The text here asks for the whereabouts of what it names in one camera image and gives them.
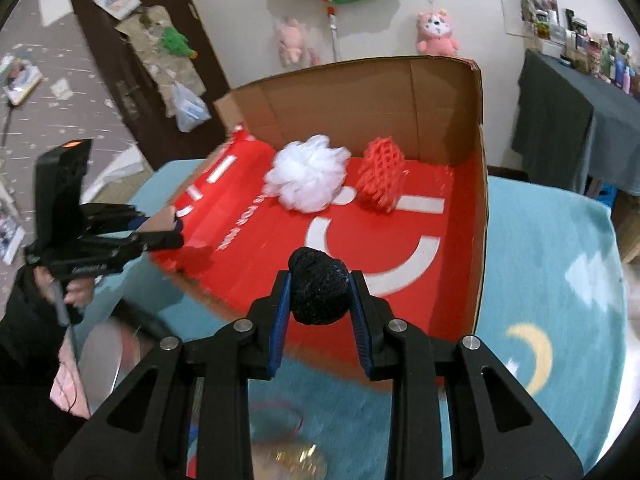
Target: red mesh sponge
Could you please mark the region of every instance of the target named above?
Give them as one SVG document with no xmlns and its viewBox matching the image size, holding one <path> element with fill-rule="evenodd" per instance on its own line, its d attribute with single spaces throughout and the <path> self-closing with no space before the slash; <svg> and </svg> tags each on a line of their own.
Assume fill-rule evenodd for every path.
<svg viewBox="0 0 640 480">
<path fill-rule="evenodd" d="M 396 208 L 406 173 L 404 155 L 391 137 L 378 137 L 369 143 L 358 174 L 360 200 L 387 213 Z"/>
</svg>

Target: brown door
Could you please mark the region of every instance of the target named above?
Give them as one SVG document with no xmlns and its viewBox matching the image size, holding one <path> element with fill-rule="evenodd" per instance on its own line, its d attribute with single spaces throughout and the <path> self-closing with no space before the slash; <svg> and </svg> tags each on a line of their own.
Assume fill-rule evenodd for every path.
<svg viewBox="0 0 640 480">
<path fill-rule="evenodd" d="M 124 123 L 138 142 L 140 151 L 154 169 L 170 160 L 204 158 L 225 137 L 225 129 L 213 108 L 229 86 L 191 0 L 141 0 L 146 7 L 167 9 L 175 28 L 198 53 L 193 61 L 206 92 L 201 96 L 212 118 L 189 133 L 178 130 L 175 117 L 165 116 L 165 106 L 156 83 L 147 73 L 132 46 L 114 27 L 118 20 L 93 0 L 71 0 L 74 12 Z"/>
</svg>

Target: blue blanket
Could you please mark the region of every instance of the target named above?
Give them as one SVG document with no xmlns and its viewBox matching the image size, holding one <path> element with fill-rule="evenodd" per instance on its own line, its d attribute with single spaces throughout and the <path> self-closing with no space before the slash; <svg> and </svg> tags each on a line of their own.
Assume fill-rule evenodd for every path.
<svg viewBox="0 0 640 480">
<path fill-rule="evenodd" d="M 198 162 L 168 164 L 132 202 L 155 213 Z M 591 468 L 607 436 L 625 359 L 626 301 L 609 210 L 563 190 L 490 178 L 489 212 L 477 334 Z M 223 325 L 144 256 L 104 280 L 76 328 L 80 343 L 122 296 L 158 313 L 185 340 Z M 252 381 L 250 397 L 302 409 L 301 437 L 325 454 L 329 478 L 383 478 L 389 395 L 284 359 L 274 381 Z M 444 404 L 441 412 L 446 420 Z M 448 438 L 446 431 L 450 471 Z"/>
</svg>

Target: blue gripper pad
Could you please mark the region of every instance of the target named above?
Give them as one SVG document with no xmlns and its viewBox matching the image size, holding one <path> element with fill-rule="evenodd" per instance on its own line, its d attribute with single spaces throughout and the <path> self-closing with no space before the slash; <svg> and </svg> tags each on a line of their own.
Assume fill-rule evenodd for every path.
<svg viewBox="0 0 640 480">
<path fill-rule="evenodd" d="M 267 370 L 271 377 L 275 377 L 280 364 L 282 363 L 282 355 L 284 352 L 284 340 L 287 337 L 287 326 L 289 325 L 289 304 L 291 298 L 291 274 L 287 274 L 284 282 L 282 295 L 278 303 L 276 317 L 273 320 L 271 329 L 271 339 L 269 344 L 269 363 Z"/>
<path fill-rule="evenodd" d="M 351 293 L 353 295 L 353 302 L 349 309 L 351 314 L 351 325 L 353 326 L 353 336 L 356 339 L 360 366 L 362 366 L 365 375 L 369 377 L 371 369 L 373 368 L 369 328 L 367 327 L 367 320 L 365 319 L 362 304 L 360 303 L 358 289 L 356 288 L 356 283 L 351 273 L 349 273 L 349 282 L 351 283 Z"/>
</svg>

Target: pink teddy bear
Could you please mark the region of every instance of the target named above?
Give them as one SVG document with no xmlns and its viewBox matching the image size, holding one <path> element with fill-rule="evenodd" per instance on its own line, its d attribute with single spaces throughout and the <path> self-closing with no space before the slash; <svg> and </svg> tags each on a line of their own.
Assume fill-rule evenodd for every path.
<svg viewBox="0 0 640 480">
<path fill-rule="evenodd" d="M 447 11 L 441 9 L 436 14 L 421 12 L 418 14 L 418 52 L 427 56 L 457 57 L 460 44 L 452 38 L 447 23 Z"/>
<path fill-rule="evenodd" d="M 278 28 L 278 50 L 283 66 L 296 65 L 302 61 L 305 40 L 301 29 L 297 20 L 287 20 Z"/>
</svg>

